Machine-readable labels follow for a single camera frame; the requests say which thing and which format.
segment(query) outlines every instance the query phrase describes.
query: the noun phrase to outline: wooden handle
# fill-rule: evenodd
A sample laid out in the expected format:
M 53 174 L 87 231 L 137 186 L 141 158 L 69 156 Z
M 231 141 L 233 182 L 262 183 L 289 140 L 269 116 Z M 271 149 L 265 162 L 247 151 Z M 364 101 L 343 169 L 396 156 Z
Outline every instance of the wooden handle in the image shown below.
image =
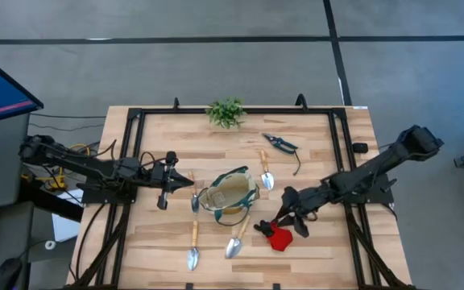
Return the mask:
M 191 247 L 197 246 L 198 240 L 198 221 L 193 222 L 193 240 L 191 241 Z
M 245 218 L 245 221 L 242 222 L 241 230 L 239 231 L 239 234 L 238 234 L 238 239 L 241 239 L 242 236 L 245 234 L 245 231 L 247 231 L 247 226 L 248 226 L 249 221 L 250 221 L 250 214 L 248 214 Z
M 261 149 L 261 162 L 263 163 L 264 171 L 267 172 L 266 152 L 263 149 Z
M 194 175 L 193 175 L 193 172 L 189 172 L 189 179 L 192 180 L 194 182 Z M 196 195 L 197 194 L 197 185 L 196 184 L 193 184 L 193 186 L 191 187 L 191 189 L 193 190 L 193 195 Z

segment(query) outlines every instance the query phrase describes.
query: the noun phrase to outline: black frame rail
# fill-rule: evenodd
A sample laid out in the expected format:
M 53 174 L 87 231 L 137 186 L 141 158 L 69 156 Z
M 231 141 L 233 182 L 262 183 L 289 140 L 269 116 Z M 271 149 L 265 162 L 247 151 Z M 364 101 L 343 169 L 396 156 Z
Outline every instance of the black frame rail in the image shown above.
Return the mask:
M 307 101 L 305 100 L 304 95 L 300 94 L 296 99 L 295 107 L 288 108 L 243 108 L 248 114 L 324 114 L 329 119 L 329 128 L 331 131 L 331 139 L 333 143 L 333 153 L 336 159 L 336 165 L 339 172 L 344 171 L 343 159 L 341 153 L 341 147 L 338 137 L 338 129 L 336 121 L 340 120 L 342 126 L 342 132 L 345 139 L 347 158 L 349 161 L 350 169 L 356 167 L 354 151 L 352 149 L 352 141 L 350 137 L 350 130 L 348 125 L 348 120 L 346 116 L 345 108 L 341 107 L 331 107 L 331 108 L 309 108 L 307 106 Z M 180 107 L 180 103 L 177 98 L 175 98 L 174 105 L 172 108 L 130 108 L 128 110 L 128 115 L 126 119 L 125 131 L 122 140 L 122 149 L 120 152 L 120 157 L 124 157 L 127 154 L 127 149 L 130 145 L 130 138 L 132 135 L 131 128 L 132 123 L 135 119 L 138 119 L 138 130 L 135 132 L 135 143 L 133 147 L 132 156 L 139 157 L 139 150 L 141 146 L 141 141 L 143 139 L 144 124 L 146 122 L 146 116 L 148 114 L 204 114 L 205 107 L 202 108 L 183 108 Z M 354 220 L 354 210 L 352 204 L 345 201 L 343 202 L 346 214 L 346 223 L 348 227 L 348 233 L 350 238 L 350 247 L 352 250 L 352 258 L 354 262 L 354 269 L 356 274 L 356 280 L 359 289 L 397 289 L 399 287 L 405 286 L 404 284 L 399 284 L 398 286 L 392 284 L 391 281 L 388 281 L 390 287 L 381 286 L 380 276 L 378 269 L 382 272 L 384 277 L 388 277 L 388 273 L 392 272 L 384 264 L 383 260 L 377 255 L 370 232 L 370 224 L 368 221 L 367 210 L 364 204 L 358 204 L 359 210 L 359 219 L 362 225 L 362 230 L 358 226 L 357 222 Z M 115 216 L 117 214 L 117 206 L 111 205 L 109 210 L 109 215 L 107 217 L 107 225 L 104 234 L 104 241 L 101 252 L 108 252 L 117 243 L 116 255 L 114 256 L 114 268 L 111 274 L 111 283 L 103 284 L 103 278 L 105 275 L 106 267 L 106 255 L 97 256 L 97 261 L 99 264 L 97 267 L 89 268 L 91 271 L 90 278 L 92 279 L 94 274 L 97 274 L 95 285 L 87 286 L 86 285 L 72 285 L 71 289 L 117 289 L 119 282 L 119 275 L 121 271 L 123 252 L 126 242 L 126 225 L 130 218 L 130 208 L 131 205 L 124 205 L 122 215 L 118 225 L 114 228 Z M 372 284 L 367 284 L 364 277 L 364 270 L 361 260 L 361 254 L 358 246 L 358 242 L 367 250 L 368 258 L 370 262 L 371 278 Z M 392 279 L 396 280 L 396 277 L 393 275 L 390 276 Z M 187 283 L 188 287 L 192 288 L 191 283 Z M 274 284 L 273 288 L 281 289 L 280 284 Z

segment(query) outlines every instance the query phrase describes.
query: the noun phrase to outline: wooden tabletop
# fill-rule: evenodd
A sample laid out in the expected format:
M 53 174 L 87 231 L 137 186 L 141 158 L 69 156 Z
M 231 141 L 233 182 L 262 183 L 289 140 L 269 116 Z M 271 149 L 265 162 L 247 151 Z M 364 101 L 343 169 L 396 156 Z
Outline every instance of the wooden tabletop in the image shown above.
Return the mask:
M 115 152 L 120 152 L 129 108 L 109 108 L 100 150 L 117 139 Z M 368 143 L 370 149 L 367 154 L 356 154 L 359 165 L 378 154 L 377 143 L 368 110 L 346 107 L 346 112 L 353 142 Z M 300 190 L 316 186 L 321 178 L 337 171 L 328 118 L 320 114 L 248 114 L 243 120 L 241 129 L 223 130 L 209 124 L 208 117 L 203 114 L 147 115 L 141 153 L 149 151 L 155 158 L 162 158 L 166 151 L 175 151 L 180 159 L 176 170 L 185 176 L 193 171 L 198 191 L 209 186 L 220 174 L 246 165 L 261 188 L 261 198 L 251 208 L 251 223 L 242 238 L 243 247 L 234 259 L 225 259 L 225 247 L 240 225 L 220 226 L 212 214 L 201 208 L 197 215 L 200 260 L 195 271 L 190 271 L 187 251 L 191 246 L 194 219 L 191 189 L 175 191 L 168 197 L 168 209 L 159 210 L 156 203 L 160 191 L 141 188 L 131 207 L 119 288 L 184 288 L 186 283 L 194 283 L 195 288 L 272 288 L 274 283 L 281 284 L 282 288 L 357 288 L 342 205 L 320 208 L 318 220 L 307 223 L 308 238 L 288 227 L 294 241 L 285 252 L 273 251 L 265 237 L 253 228 L 261 219 L 269 221 L 276 215 L 284 187 Z M 348 168 L 339 121 L 337 128 L 343 162 Z M 302 165 L 296 176 L 292 175 L 296 169 L 294 156 L 277 151 L 261 135 L 263 132 L 283 137 L 299 147 Z M 132 134 L 129 154 L 134 136 Z M 263 187 L 260 178 L 263 172 L 260 149 L 267 153 L 269 170 L 275 177 L 275 187 L 270 192 Z M 101 158 L 109 159 L 110 153 Z M 73 269 L 81 236 L 98 206 L 85 208 L 72 258 Z M 88 233 L 81 256 L 81 272 L 101 249 L 108 208 L 106 205 L 99 213 Z M 381 205 L 368 205 L 367 211 L 376 250 L 397 277 L 411 283 L 395 218 Z M 226 218 L 232 221 L 239 216 Z M 366 253 L 360 248 L 365 276 L 370 283 Z M 114 250 L 109 257 L 106 283 L 110 282 Z

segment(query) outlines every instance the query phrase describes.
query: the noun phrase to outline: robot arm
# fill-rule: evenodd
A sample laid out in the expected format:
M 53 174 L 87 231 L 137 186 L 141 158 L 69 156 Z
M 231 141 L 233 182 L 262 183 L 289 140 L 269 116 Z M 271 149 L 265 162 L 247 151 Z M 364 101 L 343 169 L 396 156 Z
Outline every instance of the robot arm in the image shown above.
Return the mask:
M 297 192 L 292 187 L 284 189 L 282 207 L 275 220 L 280 226 L 294 225 L 295 231 L 304 237 L 309 236 L 304 220 L 316 220 L 316 212 L 328 202 L 343 201 L 349 196 L 363 195 L 373 190 L 378 177 L 386 174 L 406 160 L 425 161 L 436 155 L 443 142 L 425 127 L 412 126 L 400 133 L 390 147 L 350 172 L 338 172 L 321 181 L 318 187 L 305 188 Z M 386 192 L 395 180 L 381 188 Z
M 193 185 L 191 180 L 174 169 L 178 159 L 173 151 L 166 154 L 165 163 L 156 160 L 151 168 L 146 169 L 144 167 L 150 164 L 140 164 L 135 157 L 99 160 L 64 147 L 50 136 L 35 135 L 25 138 L 19 156 L 27 164 L 61 166 L 85 175 L 96 182 L 78 184 L 80 189 L 115 194 L 122 201 L 126 201 L 129 193 L 137 187 L 162 189 L 158 204 L 160 209 L 168 206 L 167 193 Z

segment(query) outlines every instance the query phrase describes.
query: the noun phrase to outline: pruning shears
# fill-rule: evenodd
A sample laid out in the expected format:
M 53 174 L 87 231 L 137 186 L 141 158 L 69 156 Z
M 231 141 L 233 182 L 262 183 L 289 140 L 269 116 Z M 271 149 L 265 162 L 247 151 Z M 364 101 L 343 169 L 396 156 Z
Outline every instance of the pruning shears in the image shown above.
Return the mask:
M 295 176 L 298 173 L 298 170 L 300 170 L 300 158 L 298 158 L 298 154 L 296 153 L 296 149 L 298 149 L 298 147 L 291 144 L 290 142 L 284 141 L 282 138 L 277 138 L 268 133 L 263 133 L 263 136 L 271 143 L 273 147 L 281 150 L 282 152 L 294 154 L 296 156 L 296 160 L 298 160 L 298 168 L 296 169 L 295 173 L 293 173 Z

